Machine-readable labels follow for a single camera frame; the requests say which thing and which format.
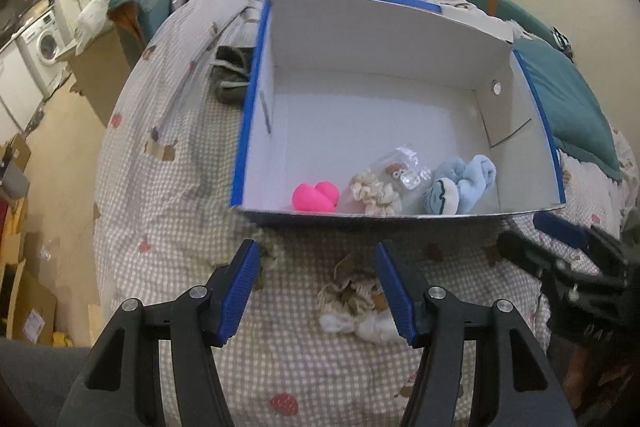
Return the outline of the flat cardboard boxes on floor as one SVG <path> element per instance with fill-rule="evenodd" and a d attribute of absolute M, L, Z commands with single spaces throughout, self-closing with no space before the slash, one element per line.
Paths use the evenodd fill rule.
<path fill-rule="evenodd" d="M 33 345 L 53 343 L 55 295 L 26 269 L 24 235 L 1 244 L 1 336 Z"/>

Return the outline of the checkered bed sheet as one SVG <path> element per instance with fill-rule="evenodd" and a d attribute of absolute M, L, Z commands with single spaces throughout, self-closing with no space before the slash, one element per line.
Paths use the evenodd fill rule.
<path fill-rule="evenodd" d="M 254 239 L 265 249 L 262 285 L 239 332 L 215 355 L 235 424 L 395 426 L 420 355 L 404 340 L 376 345 L 323 332 L 318 294 L 326 283 L 355 272 L 376 277 L 375 246 L 391 239 L 459 298 L 481 305 L 511 300 L 546 341 L 548 303 L 533 277 L 499 257 L 497 234 L 513 227 L 573 268 L 591 271 L 592 264 L 537 232 L 533 212 L 427 215 L 427 189 L 396 190 L 399 216 L 366 216 L 362 223 L 261 225 L 232 207 L 244 105 L 218 102 L 209 74 L 220 46 L 255 49 L 265 2 L 253 13 L 246 0 L 191 0 L 166 20 L 129 77 L 96 181 L 101 298 L 108 309 L 128 297 L 149 304 L 174 299 L 228 262 L 244 239 Z M 555 147 L 566 201 L 553 210 L 615 234 L 636 205 L 639 166 L 638 155 L 611 130 L 620 182 Z"/>

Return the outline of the beige and white scrunchie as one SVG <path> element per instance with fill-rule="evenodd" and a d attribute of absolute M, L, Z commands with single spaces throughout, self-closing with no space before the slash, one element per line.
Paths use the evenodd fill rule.
<path fill-rule="evenodd" d="M 354 335 L 366 343 L 400 343 L 395 321 L 380 281 L 364 273 L 326 283 L 318 294 L 323 332 Z"/>

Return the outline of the clear plastic bag with toy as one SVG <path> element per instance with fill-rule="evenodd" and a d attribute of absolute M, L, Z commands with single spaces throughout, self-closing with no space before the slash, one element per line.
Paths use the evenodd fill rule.
<path fill-rule="evenodd" d="M 370 169 L 378 179 L 392 184 L 400 194 L 426 190 L 433 182 L 432 170 L 422 164 L 411 144 L 395 147 L 371 164 Z"/>

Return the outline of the white washing machine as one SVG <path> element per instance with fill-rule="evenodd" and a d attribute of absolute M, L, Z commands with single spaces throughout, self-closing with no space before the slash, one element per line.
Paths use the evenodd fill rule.
<path fill-rule="evenodd" d="M 17 37 L 17 44 L 28 67 L 42 84 L 49 86 L 60 77 L 64 65 L 56 57 L 64 48 L 64 41 L 52 9 L 28 25 Z"/>

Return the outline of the white cardboard box blue edges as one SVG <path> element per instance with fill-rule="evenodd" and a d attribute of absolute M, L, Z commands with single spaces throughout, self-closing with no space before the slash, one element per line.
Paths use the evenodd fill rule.
<path fill-rule="evenodd" d="M 485 155 L 497 178 L 477 218 L 563 207 L 560 158 L 511 26 L 418 0 L 266 0 L 230 204 L 261 225 L 362 223 L 349 184 L 411 144 L 433 171 Z M 340 191 L 296 211 L 299 184 Z"/>

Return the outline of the yellow object on floor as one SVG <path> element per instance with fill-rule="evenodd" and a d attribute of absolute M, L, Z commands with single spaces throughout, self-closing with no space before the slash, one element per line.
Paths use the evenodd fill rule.
<path fill-rule="evenodd" d="M 70 338 L 70 336 L 65 334 L 64 332 L 54 332 L 52 334 L 52 346 L 73 348 L 74 342 L 73 342 L 73 339 Z"/>

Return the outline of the pink rubber duck toy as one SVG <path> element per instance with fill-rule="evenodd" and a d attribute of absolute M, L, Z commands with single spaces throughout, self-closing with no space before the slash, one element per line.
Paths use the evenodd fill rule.
<path fill-rule="evenodd" d="M 339 199 L 340 191 L 330 182 L 322 181 L 315 186 L 303 183 L 294 190 L 292 205 L 301 212 L 334 213 Z"/>

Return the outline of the cream ruffled scrunchie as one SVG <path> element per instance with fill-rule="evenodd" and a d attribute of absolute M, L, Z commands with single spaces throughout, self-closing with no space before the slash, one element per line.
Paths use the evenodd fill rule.
<path fill-rule="evenodd" d="M 400 194 L 392 184 L 381 181 L 369 169 L 352 178 L 349 191 L 355 202 L 361 202 L 366 216 L 395 217 L 401 214 Z"/>

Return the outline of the teal blanket with orange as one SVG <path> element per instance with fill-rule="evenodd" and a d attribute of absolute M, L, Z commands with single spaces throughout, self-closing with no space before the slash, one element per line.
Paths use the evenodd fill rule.
<path fill-rule="evenodd" d="M 172 12 L 172 0 L 110 0 L 107 17 L 114 24 L 130 68 Z"/>

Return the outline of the teal pillow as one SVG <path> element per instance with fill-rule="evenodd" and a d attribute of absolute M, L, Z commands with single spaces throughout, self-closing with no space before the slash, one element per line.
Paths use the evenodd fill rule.
<path fill-rule="evenodd" d="M 518 38 L 513 51 L 532 82 L 546 114 L 555 147 L 582 162 L 591 162 L 620 182 L 612 130 L 603 110 L 574 63 L 540 40 Z"/>

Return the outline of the light blue fluffy sock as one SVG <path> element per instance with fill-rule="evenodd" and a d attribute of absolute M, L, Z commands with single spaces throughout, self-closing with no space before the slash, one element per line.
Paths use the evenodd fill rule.
<path fill-rule="evenodd" d="M 433 171 L 431 186 L 422 196 L 427 215 L 468 215 L 485 193 L 494 186 L 497 168 L 485 155 L 464 161 L 453 157 Z"/>

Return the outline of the brown cardboard box by bed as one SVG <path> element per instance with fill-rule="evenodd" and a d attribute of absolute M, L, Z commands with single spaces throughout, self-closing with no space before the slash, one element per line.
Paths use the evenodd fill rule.
<path fill-rule="evenodd" d="M 72 46 L 66 62 L 75 76 L 79 93 L 106 127 L 131 72 L 116 30 L 99 36 L 81 54 Z"/>

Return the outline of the dark grey sock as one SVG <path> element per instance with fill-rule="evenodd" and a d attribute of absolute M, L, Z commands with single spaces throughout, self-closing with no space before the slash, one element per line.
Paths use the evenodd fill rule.
<path fill-rule="evenodd" d="M 253 48 L 220 46 L 209 74 L 218 102 L 242 107 L 250 85 Z"/>

